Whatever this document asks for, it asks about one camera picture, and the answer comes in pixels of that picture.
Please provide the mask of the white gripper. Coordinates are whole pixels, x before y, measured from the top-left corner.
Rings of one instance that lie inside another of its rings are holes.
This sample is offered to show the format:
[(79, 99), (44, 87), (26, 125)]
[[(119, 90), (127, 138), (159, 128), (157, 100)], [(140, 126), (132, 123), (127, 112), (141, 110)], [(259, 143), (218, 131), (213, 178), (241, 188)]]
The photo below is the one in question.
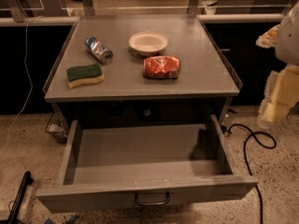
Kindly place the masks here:
[(257, 123), (269, 129), (283, 121), (299, 102), (299, 2), (280, 24), (260, 35), (256, 45), (275, 48), (277, 58), (289, 63), (280, 72), (272, 71), (266, 81)]

